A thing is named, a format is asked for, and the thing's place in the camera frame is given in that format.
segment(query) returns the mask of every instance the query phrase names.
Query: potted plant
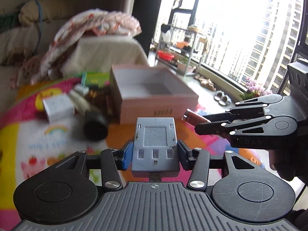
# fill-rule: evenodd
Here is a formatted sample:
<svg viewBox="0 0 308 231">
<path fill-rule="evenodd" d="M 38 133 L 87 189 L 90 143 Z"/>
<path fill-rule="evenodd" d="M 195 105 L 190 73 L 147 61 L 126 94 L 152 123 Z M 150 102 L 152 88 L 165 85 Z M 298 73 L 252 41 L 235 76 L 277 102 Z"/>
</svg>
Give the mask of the potted plant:
<svg viewBox="0 0 308 231">
<path fill-rule="evenodd" d="M 185 72 L 187 63 L 188 63 L 188 57 L 187 57 L 187 56 L 184 56 L 184 57 L 183 57 L 183 60 L 178 60 L 178 63 L 177 63 L 177 68 L 178 68 L 178 70 L 180 70 L 180 71 L 182 71 L 182 72 Z M 189 67 L 188 67 L 188 69 L 187 69 L 187 72 L 188 72 L 188 73 L 191 73 L 191 72 L 194 71 L 194 69 L 195 69 L 194 66 L 189 65 Z"/>
<path fill-rule="evenodd" d="M 259 96 L 270 95 L 272 94 L 271 90 L 266 90 L 263 87 L 263 84 L 257 83 L 255 80 L 252 80 L 250 77 L 246 78 L 247 92 L 244 92 L 240 97 L 244 100 L 256 98 Z"/>
</svg>

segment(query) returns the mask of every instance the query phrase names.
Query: windowsill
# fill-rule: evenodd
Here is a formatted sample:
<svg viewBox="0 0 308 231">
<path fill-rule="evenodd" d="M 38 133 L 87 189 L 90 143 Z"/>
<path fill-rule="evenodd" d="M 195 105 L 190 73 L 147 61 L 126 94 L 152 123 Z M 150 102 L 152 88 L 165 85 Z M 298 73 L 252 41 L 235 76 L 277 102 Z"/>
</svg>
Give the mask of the windowsill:
<svg viewBox="0 0 308 231">
<path fill-rule="evenodd" d="M 191 63 L 197 66 L 199 61 L 195 57 L 192 57 Z M 234 103 L 242 101 L 240 95 L 244 94 L 244 92 L 247 91 L 247 89 L 243 85 L 238 82 L 235 82 L 230 77 L 205 64 L 204 62 L 201 63 L 199 74 L 215 83 L 218 87 L 218 90 L 222 90 L 226 95 L 231 98 Z"/>
</svg>

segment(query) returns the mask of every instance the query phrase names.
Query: floral blanket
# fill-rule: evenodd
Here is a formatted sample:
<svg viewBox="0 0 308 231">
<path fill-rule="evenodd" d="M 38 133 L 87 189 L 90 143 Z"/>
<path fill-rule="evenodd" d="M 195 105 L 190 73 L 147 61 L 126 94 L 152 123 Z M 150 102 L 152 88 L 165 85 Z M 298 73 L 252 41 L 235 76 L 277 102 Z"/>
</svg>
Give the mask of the floral blanket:
<svg viewBox="0 0 308 231">
<path fill-rule="evenodd" d="M 28 83 L 34 85 L 50 75 L 57 77 L 61 66 L 74 50 L 76 42 L 84 34 L 98 37 L 111 34 L 134 37 L 140 33 L 139 21 L 126 13 L 100 9 L 79 13 L 60 28 L 46 53 L 34 56 L 22 64 L 11 79 L 11 87 Z"/>
</svg>

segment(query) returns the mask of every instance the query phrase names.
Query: pillow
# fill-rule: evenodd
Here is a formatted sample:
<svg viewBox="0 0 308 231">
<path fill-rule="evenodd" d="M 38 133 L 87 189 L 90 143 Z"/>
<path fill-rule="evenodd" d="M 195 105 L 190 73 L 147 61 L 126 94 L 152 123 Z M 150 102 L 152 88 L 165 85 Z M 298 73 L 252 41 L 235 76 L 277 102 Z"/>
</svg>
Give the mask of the pillow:
<svg viewBox="0 0 308 231">
<path fill-rule="evenodd" d="M 74 14 L 74 5 L 71 0 L 38 0 L 42 7 L 42 19 L 53 20 L 71 17 Z M 27 2 L 18 15 L 22 26 L 30 26 L 39 20 L 39 11 L 35 0 Z"/>
</svg>

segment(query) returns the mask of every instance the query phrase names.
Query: open cardboard box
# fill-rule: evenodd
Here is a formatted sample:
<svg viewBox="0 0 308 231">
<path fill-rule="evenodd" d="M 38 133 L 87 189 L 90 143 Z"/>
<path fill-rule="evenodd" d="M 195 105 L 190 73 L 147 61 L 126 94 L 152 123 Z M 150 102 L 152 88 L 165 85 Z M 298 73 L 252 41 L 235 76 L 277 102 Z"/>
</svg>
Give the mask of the open cardboard box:
<svg viewBox="0 0 308 231">
<path fill-rule="evenodd" d="M 165 67 L 113 65 L 109 85 L 120 124 L 138 117 L 181 119 L 198 104 L 199 96 Z"/>
</svg>

